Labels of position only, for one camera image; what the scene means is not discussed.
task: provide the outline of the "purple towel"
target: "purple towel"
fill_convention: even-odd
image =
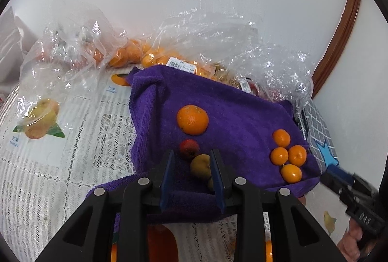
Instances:
[[[271,163],[270,152],[277,147],[272,133],[285,129],[291,136],[290,146],[308,143],[292,120],[292,105],[287,102],[270,103],[231,86],[175,70],[164,65],[145,70],[134,68],[127,77],[132,85],[129,111],[137,138],[131,151],[137,175],[104,184],[114,190],[146,175],[158,164],[163,153],[176,153],[174,191],[168,209],[152,219],[155,222],[213,221],[220,217],[214,195],[206,184],[190,175],[189,163],[179,158],[178,146],[187,139],[195,139],[200,153],[208,154],[218,148],[226,165],[258,187],[275,191],[287,187],[296,196],[303,196],[319,182],[319,167],[308,154],[301,167],[302,181],[288,185],[280,174],[280,167]],[[199,136],[184,134],[177,125],[179,109],[194,104],[209,116],[209,126]]]

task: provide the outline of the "brown wooden trim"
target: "brown wooden trim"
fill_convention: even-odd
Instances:
[[[315,72],[313,74],[313,98],[322,88],[323,84],[329,77],[331,71],[337,64],[346,43],[349,40],[350,34],[352,33],[354,23],[356,22],[357,12],[360,7],[361,0],[347,0],[344,12],[339,21],[339,25],[336,32],[331,39],[329,46],[327,47],[326,53],[322,60],[319,62]]]

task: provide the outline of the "small orange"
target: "small orange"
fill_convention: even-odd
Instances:
[[[155,65],[156,60],[158,59],[158,55],[159,53],[156,50],[154,50],[153,48],[150,48],[142,58],[143,67],[147,68],[152,65]]]
[[[275,148],[271,152],[270,159],[271,159],[271,161],[272,161],[272,163],[274,165],[277,165],[277,166],[284,165],[286,163],[287,159],[288,159],[288,151],[287,151],[287,149],[285,149],[283,147]]]
[[[272,138],[274,139],[275,143],[278,144],[280,147],[287,147],[291,142],[290,135],[285,130],[276,130],[272,134]]]
[[[197,65],[197,70],[195,71],[195,74],[204,78],[209,78],[210,73],[206,70],[204,70],[202,67]]]
[[[156,65],[167,65],[168,61],[170,59],[170,56],[163,55],[162,57],[159,57],[156,61]]]
[[[287,183],[297,183],[302,179],[302,171],[297,166],[291,164],[284,165],[281,174]]]
[[[183,61],[183,57],[182,57],[182,55],[180,55],[180,54],[178,53],[178,51],[170,50],[170,51],[168,51],[166,54],[167,54],[168,56],[172,56],[172,57],[175,57],[176,59],[180,59],[180,60]]]
[[[140,63],[142,51],[139,41],[129,40],[125,51],[127,52],[129,63]]]
[[[93,58],[96,60],[96,65],[98,66],[98,64],[100,64],[104,59],[104,55],[100,52],[99,49],[95,49]]]
[[[120,48],[116,51],[115,55],[109,62],[109,66],[114,68],[120,68],[128,63],[128,55],[125,48]]]
[[[265,253],[266,253],[266,259],[265,262],[272,262],[272,242],[266,241],[265,242]]]
[[[116,261],[117,261],[117,243],[114,243],[111,249],[111,262],[116,262]]]
[[[189,135],[201,135],[208,127],[209,117],[205,110],[189,104],[178,111],[180,129]]]
[[[147,226],[149,262],[178,262],[178,246],[173,233],[163,225]]]
[[[295,145],[288,150],[288,161],[300,167],[306,162],[307,151],[303,146]]]

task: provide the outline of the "white lace tablecloth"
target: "white lace tablecloth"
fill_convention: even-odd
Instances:
[[[109,69],[93,99],[71,97],[61,105],[58,123],[67,125],[65,138],[31,140],[12,131],[17,89],[1,109],[0,232],[21,262],[37,258],[93,186],[134,173],[131,87],[111,80],[129,71]],[[236,217],[166,226],[175,235],[180,261],[233,261]]]

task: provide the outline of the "pear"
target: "pear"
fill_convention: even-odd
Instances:
[[[198,155],[195,157],[190,164],[190,172],[198,179],[203,181],[209,180],[211,177],[210,156]]]

